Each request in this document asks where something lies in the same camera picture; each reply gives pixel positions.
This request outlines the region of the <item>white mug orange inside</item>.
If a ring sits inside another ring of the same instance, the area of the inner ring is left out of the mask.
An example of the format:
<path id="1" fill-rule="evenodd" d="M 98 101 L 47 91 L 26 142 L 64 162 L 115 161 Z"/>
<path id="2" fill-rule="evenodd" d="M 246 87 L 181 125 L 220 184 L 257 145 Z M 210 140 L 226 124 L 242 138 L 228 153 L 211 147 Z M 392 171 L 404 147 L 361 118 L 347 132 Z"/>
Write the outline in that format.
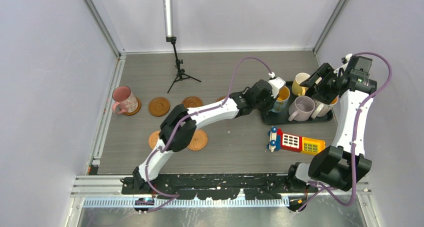
<path id="1" fill-rule="evenodd" d="M 324 117 L 329 111 L 331 111 L 334 105 L 338 102 L 339 98 L 336 97 L 330 104 L 325 104 L 321 101 L 314 100 L 315 109 L 311 114 L 311 118 Z"/>

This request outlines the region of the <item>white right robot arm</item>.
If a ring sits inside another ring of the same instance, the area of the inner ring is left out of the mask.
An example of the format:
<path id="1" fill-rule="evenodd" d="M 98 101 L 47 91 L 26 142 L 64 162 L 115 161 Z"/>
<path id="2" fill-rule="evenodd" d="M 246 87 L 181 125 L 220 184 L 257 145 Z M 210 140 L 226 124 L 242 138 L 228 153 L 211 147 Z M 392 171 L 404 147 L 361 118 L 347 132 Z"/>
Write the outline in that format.
<path id="1" fill-rule="evenodd" d="M 377 82 L 369 78 L 372 59 L 359 54 L 342 58 L 343 65 L 332 68 L 322 64 L 300 86 L 305 95 L 323 104 L 335 98 L 340 103 L 340 116 L 335 138 L 316 154 L 310 163 L 290 166 L 285 179 L 291 192 L 306 189 L 309 182 L 321 182 L 327 187 L 349 191 L 372 167 L 365 158 L 364 132 L 367 114 L 377 91 Z"/>

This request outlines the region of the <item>pink floral mug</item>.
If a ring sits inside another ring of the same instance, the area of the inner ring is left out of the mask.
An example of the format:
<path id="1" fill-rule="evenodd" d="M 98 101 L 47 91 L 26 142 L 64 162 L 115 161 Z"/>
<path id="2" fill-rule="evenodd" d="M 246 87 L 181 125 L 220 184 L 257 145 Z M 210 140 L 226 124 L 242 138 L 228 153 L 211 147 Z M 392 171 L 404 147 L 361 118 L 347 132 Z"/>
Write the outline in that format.
<path id="1" fill-rule="evenodd" d="M 128 86 L 117 87 L 112 93 L 112 99 L 114 100 L 112 111 L 115 114 L 133 112 L 138 106 L 136 96 Z"/>

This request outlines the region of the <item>blue mug yellow inside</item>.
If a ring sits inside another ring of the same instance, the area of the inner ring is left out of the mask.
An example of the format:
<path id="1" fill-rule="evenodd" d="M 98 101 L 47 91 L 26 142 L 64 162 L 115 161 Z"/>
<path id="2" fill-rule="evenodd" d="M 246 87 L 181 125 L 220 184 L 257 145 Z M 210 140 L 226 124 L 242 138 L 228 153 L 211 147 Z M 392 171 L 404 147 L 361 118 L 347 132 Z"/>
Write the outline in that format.
<path id="1" fill-rule="evenodd" d="M 287 86 L 282 87 L 279 90 L 278 98 L 276 99 L 275 103 L 273 104 L 272 109 L 270 112 L 272 113 L 281 113 L 284 108 L 286 107 L 288 100 L 290 98 L 291 91 Z"/>

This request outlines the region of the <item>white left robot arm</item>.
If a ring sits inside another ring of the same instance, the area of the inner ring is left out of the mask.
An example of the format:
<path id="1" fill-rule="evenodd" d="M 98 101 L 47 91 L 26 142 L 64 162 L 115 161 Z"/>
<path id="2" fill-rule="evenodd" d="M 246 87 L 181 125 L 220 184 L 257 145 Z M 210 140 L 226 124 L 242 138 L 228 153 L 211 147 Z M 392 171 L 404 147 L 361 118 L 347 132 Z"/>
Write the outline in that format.
<path id="1" fill-rule="evenodd" d="M 132 173 L 133 184 L 141 194 L 153 189 L 153 180 L 170 157 L 190 144 L 196 130 L 207 125 L 249 115 L 252 111 L 268 112 L 279 91 L 286 85 L 280 77 L 259 80 L 252 87 L 230 93 L 225 99 L 201 107 L 177 105 L 160 125 L 155 147 Z"/>

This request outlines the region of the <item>smooth orange round coaster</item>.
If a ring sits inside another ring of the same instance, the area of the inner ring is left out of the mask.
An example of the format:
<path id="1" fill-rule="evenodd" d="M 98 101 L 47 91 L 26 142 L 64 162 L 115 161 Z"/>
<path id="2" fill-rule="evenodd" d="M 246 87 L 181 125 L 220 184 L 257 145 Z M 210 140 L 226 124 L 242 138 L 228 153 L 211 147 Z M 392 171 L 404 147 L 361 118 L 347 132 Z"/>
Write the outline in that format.
<path id="1" fill-rule="evenodd" d="M 148 138 L 148 145 L 153 150 L 159 139 L 160 130 L 154 131 Z"/>

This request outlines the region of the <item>brown wooden coaster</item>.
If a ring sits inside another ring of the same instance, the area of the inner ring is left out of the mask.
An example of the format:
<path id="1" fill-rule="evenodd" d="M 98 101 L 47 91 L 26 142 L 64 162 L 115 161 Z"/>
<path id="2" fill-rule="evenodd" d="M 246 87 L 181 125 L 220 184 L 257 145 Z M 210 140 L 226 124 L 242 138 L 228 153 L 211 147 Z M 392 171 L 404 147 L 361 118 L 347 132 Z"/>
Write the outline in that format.
<path id="1" fill-rule="evenodd" d="M 132 112 L 124 112 L 124 113 L 122 113 L 124 116 L 133 116 L 133 115 L 137 114 L 140 111 L 140 109 L 142 107 L 141 100 L 138 97 L 136 97 L 136 100 L 137 100 L 137 108 L 134 111 L 132 111 Z"/>
<path id="2" fill-rule="evenodd" d="M 219 97 L 218 99 L 216 99 L 216 102 L 222 101 L 222 100 L 224 100 L 225 98 L 226 98 L 226 96 L 221 96 L 221 97 Z"/>
<path id="3" fill-rule="evenodd" d="M 148 111 L 154 117 L 162 117 L 170 110 L 170 102 L 165 97 L 156 97 L 148 104 Z"/>

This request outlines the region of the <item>woven rattan round coaster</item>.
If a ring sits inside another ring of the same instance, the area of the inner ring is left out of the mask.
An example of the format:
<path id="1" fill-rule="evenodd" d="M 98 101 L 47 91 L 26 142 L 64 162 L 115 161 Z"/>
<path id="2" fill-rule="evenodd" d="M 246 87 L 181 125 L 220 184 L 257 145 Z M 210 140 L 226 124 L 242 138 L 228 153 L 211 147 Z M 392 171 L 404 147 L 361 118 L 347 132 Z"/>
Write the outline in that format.
<path id="1" fill-rule="evenodd" d="M 187 146 L 187 148 L 191 151 L 200 151 L 202 150 L 208 143 L 208 135 L 202 129 L 198 129 L 194 132 L 193 137 Z"/>

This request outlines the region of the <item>dark wooden round coaster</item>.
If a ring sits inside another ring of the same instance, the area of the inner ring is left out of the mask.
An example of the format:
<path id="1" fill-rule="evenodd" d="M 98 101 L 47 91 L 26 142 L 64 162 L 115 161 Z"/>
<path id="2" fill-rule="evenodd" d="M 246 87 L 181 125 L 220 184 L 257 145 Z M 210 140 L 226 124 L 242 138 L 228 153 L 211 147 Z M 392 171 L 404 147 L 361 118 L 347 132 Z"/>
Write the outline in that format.
<path id="1" fill-rule="evenodd" d="M 204 105 L 198 96 L 188 96 L 181 102 L 185 108 L 198 108 Z"/>

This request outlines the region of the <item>lilac mug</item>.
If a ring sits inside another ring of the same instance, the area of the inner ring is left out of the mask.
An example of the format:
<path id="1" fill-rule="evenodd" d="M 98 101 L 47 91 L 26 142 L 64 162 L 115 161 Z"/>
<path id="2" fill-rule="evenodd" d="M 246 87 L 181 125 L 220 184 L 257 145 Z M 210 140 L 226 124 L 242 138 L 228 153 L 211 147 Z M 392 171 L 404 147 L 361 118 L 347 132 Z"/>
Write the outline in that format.
<path id="1" fill-rule="evenodd" d="M 315 109 L 314 100 L 308 96 L 298 96 L 288 108 L 288 121 L 307 121 Z"/>

